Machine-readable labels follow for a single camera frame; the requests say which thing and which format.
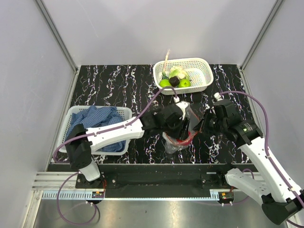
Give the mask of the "fake green apple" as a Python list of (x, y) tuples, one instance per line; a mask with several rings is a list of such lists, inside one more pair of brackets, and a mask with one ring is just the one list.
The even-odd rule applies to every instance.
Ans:
[(178, 88), (186, 88), (186, 87), (191, 87), (190, 80), (188, 80), (188, 79), (182, 79), (182, 80), (180, 80)]
[(159, 82), (159, 86), (160, 86), (161, 88), (167, 89), (167, 88), (170, 88), (170, 87), (171, 87), (171, 84), (170, 84), (170, 82), (169, 82), (168, 79), (163, 79), (163, 80), (161, 80), (161, 81)]

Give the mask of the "fake green white cabbage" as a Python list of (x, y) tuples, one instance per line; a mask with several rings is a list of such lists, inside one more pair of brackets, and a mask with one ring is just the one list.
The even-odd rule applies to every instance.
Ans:
[(173, 76), (177, 76), (180, 80), (182, 79), (190, 80), (189, 74), (181, 66), (173, 66), (170, 69), (169, 78)]

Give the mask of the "fake green onion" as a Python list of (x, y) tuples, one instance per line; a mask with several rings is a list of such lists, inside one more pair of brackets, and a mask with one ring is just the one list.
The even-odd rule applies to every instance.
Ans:
[(167, 53), (166, 53), (166, 56), (165, 56), (165, 60), (164, 60), (164, 64), (163, 64), (163, 69), (162, 69), (162, 79), (168, 79), (168, 77), (166, 76), (166, 66), (167, 66), (167, 63), (168, 63), (168, 58), (169, 58), (169, 54), (170, 54), (171, 50), (168, 49)]

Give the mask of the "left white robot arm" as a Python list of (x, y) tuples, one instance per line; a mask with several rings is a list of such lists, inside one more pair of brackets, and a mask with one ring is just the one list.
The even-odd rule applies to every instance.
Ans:
[(65, 142), (70, 167), (81, 172), (90, 187), (98, 188), (103, 177), (92, 158), (92, 152), (113, 143), (161, 133), (174, 139), (186, 140), (189, 115), (189, 103), (179, 102), (108, 126), (85, 128), (82, 124), (77, 124)]

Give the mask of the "fake dark purple fruit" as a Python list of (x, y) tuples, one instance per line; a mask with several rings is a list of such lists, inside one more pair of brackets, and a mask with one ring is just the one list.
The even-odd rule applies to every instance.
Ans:
[(169, 83), (173, 87), (177, 87), (180, 83), (180, 79), (177, 76), (173, 76), (169, 78)]

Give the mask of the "fake red fruit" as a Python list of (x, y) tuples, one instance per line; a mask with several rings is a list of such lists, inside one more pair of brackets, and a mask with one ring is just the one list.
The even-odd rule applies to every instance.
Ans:
[(186, 145), (189, 145), (189, 144), (191, 144), (191, 142), (192, 142), (192, 140), (193, 140), (193, 136), (192, 135), (190, 135), (187, 139), (185, 139), (185, 140), (176, 140), (176, 143), (178, 144), (178, 145), (182, 145), (182, 146), (186, 146)]

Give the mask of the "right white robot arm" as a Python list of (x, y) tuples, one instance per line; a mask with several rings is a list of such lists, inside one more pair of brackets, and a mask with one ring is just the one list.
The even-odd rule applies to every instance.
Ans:
[(276, 225), (304, 208), (304, 190), (287, 174), (268, 147), (267, 138), (252, 120), (241, 117), (227, 99), (216, 101), (204, 111), (195, 129), (206, 135), (223, 135), (249, 157), (264, 184), (233, 168), (218, 174), (220, 188), (235, 187), (257, 202), (266, 217)]

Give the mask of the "clear zip top bag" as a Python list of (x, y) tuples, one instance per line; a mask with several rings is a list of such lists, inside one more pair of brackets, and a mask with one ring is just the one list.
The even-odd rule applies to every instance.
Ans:
[(167, 154), (174, 154), (175, 152), (186, 149), (192, 142), (194, 136), (198, 133), (194, 127), (199, 123), (199, 118), (195, 115), (190, 107), (186, 108), (185, 120), (179, 131), (179, 135), (172, 133), (162, 133), (165, 139), (165, 152)]

